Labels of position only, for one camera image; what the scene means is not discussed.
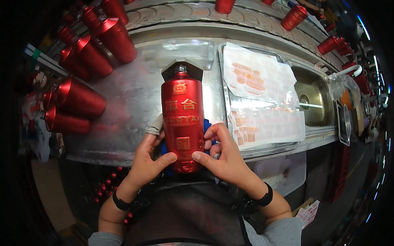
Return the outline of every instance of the blue cloth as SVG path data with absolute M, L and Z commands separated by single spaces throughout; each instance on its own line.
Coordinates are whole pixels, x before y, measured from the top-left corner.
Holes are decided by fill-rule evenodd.
M 212 124 L 209 123 L 209 120 L 204 119 L 204 134 L 206 133 L 206 131 L 208 130 L 208 128 L 209 128 L 211 125 L 212 125 Z M 216 142 L 216 140 L 213 140 L 213 141 L 212 141 L 212 145 L 215 145 L 215 144 L 217 144 L 217 142 Z M 162 155 L 168 153 L 167 144 L 165 143 L 165 141 L 162 143 L 161 152 L 162 152 Z M 172 176 L 172 175 L 175 174 L 175 173 L 172 172 L 172 170 L 169 169 L 168 167 L 166 168 L 166 171 L 167 171 L 167 174 L 170 175 L 170 176 Z

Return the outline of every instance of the green tape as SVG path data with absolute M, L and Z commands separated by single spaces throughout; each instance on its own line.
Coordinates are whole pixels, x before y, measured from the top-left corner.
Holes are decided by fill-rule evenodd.
M 35 49 L 32 55 L 32 62 L 30 64 L 30 71 L 34 71 L 35 65 L 37 63 L 38 57 L 40 57 L 41 51 L 39 49 Z

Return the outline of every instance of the wrist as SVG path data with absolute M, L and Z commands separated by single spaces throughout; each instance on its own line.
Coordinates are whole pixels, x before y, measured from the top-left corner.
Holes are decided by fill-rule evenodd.
M 255 174 L 250 176 L 247 181 L 240 187 L 248 196 L 255 200 L 260 200 L 268 193 L 267 185 Z

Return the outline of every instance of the black wristband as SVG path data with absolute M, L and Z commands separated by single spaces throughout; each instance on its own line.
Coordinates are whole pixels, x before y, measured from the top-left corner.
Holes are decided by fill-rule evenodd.
M 127 203 L 118 199 L 118 197 L 116 196 L 116 190 L 114 190 L 112 193 L 112 199 L 118 209 L 123 211 L 128 211 L 130 209 L 131 203 Z
M 265 206 L 267 206 L 268 204 L 270 204 L 271 201 L 272 201 L 272 197 L 273 197 L 273 191 L 272 191 L 271 186 L 270 186 L 269 184 L 267 184 L 266 182 L 264 182 L 264 183 L 265 183 L 265 184 L 267 185 L 267 187 L 268 187 L 268 193 L 265 194 L 265 195 L 263 196 L 263 198 L 261 198 L 260 200 L 254 200 L 255 203 L 256 203 L 257 205 L 261 206 L 261 207 L 265 207 Z

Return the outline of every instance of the metal tray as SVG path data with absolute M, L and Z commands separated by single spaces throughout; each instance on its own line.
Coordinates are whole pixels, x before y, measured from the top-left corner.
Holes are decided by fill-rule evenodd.
M 336 100 L 336 116 L 338 119 L 339 141 L 346 146 L 350 146 L 351 121 L 349 110 L 346 105 L 342 105 Z
M 278 59 L 278 62 L 286 63 L 285 60 L 276 52 L 257 48 L 257 47 L 252 47 L 252 46 L 246 46 L 246 45 L 240 45 L 240 44 L 237 44 L 237 45 L 242 48 L 245 48 L 247 50 L 253 51 L 255 53 L 275 56 Z M 230 117 L 231 105 L 235 102 L 242 103 L 243 97 L 235 96 L 230 91 L 230 89 L 227 87 L 227 84 L 223 79 L 223 77 L 224 77 L 223 76 L 223 50 L 224 50 L 225 46 L 226 46 L 226 43 L 219 44 L 218 50 L 219 50 L 220 71 L 222 74 L 223 90 L 224 90 L 225 103 L 226 103 L 227 124 L 228 124 L 229 131 L 232 133 L 233 129 L 232 129 L 232 123 L 231 123 L 231 117 Z M 263 145 L 259 145 L 256 147 L 248 148 L 246 150 L 242 150 L 241 155 L 244 159 L 251 159 L 251 158 L 260 157 L 263 155 L 277 154 L 277 153 L 293 150 L 296 148 L 297 144 L 299 144 L 299 142 L 263 144 Z

